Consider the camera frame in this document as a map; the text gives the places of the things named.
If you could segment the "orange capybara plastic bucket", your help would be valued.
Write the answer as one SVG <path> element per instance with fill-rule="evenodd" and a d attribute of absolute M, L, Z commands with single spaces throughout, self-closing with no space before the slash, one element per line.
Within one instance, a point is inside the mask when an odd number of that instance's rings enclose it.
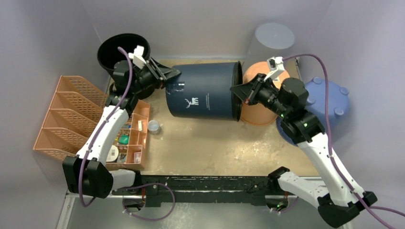
<path fill-rule="evenodd" d="M 257 62 L 251 65 L 243 75 L 243 83 L 251 81 L 258 73 L 269 73 L 270 69 L 267 62 Z M 273 123 L 277 115 L 265 108 L 262 104 L 242 105 L 241 120 L 250 125 L 269 125 Z"/>

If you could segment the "dark navy cylindrical bin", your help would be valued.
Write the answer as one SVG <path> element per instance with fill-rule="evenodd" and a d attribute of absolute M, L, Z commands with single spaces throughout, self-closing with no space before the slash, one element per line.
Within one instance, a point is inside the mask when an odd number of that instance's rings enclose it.
<path fill-rule="evenodd" d="M 166 84 L 166 103 L 174 117 L 239 121 L 241 100 L 231 87 L 243 82 L 237 62 L 173 66 L 179 76 Z"/>

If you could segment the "white grey cylindrical bin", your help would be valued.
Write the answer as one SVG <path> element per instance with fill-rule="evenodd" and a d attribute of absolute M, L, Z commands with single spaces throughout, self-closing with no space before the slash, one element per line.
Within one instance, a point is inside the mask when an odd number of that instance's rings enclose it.
<path fill-rule="evenodd" d="M 256 28 L 248 47 L 244 70 L 271 57 L 289 55 L 295 41 L 295 34 L 289 27 L 275 22 L 261 24 Z"/>

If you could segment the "black ribbed plastic bin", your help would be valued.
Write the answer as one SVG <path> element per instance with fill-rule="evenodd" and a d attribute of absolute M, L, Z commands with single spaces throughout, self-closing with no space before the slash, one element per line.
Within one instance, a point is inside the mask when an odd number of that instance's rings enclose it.
<path fill-rule="evenodd" d="M 138 45 L 144 47 L 142 57 L 145 60 L 149 59 L 150 45 L 144 37 L 134 33 L 122 33 L 110 37 L 100 45 L 97 51 L 97 60 L 100 66 L 112 76 L 116 63 L 126 60 L 118 47 L 123 48 L 127 53 L 133 53 Z"/>

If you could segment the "blue plastic bucket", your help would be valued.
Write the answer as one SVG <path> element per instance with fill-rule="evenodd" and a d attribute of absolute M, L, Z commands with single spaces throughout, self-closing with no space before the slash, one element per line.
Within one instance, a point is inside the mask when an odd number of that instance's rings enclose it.
<path fill-rule="evenodd" d="M 329 118 L 330 129 L 333 129 L 350 110 L 349 90 L 333 81 L 328 81 L 328 111 L 325 112 L 325 80 L 314 77 L 305 83 L 309 93 L 305 109 L 313 113 L 327 128 L 326 117 Z"/>

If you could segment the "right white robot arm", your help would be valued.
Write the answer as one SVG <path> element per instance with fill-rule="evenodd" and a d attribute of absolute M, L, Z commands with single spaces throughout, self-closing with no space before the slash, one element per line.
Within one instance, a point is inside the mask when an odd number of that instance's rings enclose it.
<path fill-rule="evenodd" d="M 252 81 L 230 90 L 245 104 L 260 103 L 277 114 L 284 132 L 306 154 L 324 182 L 324 186 L 318 186 L 280 167 L 268 176 L 272 193 L 295 194 L 315 207 L 333 228 L 346 226 L 377 201 L 377 196 L 365 191 L 329 148 L 329 138 L 321 121 L 305 108 L 309 93 L 301 80 L 287 78 L 277 88 L 259 73 Z"/>

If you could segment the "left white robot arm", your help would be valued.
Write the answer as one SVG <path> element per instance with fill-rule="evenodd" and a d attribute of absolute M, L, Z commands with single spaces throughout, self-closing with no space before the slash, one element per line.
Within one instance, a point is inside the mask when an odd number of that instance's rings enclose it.
<path fill-rule="evenodd" d="M 137 172 L 130 169 L 107 169 L 107 156 L 124 123 L 135 110 L 139 94 L 152 88 L 164 88 L 181 74 L 180 70 L 164 66 L 154 59 L 135 65 L 122 60 L 114 64 L 103 113 L 89 139 L 75 156 L 62 163 L 68 190 L 79 196 L 106 198 L 113 190 L 124 188 L 130 195 L 142 190 Z"/>

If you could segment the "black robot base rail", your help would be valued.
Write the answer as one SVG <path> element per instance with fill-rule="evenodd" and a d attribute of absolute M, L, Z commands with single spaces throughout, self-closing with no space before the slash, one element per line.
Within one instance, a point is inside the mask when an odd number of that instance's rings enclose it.
<path fill-rule="evenodd" d="M 277 188 L 267 176 L 141 175 L 130 188 L 112 191 L 143 196 L 147 207 L 162 203 L 243 203 L 285 208 L 295 196 Z"/>

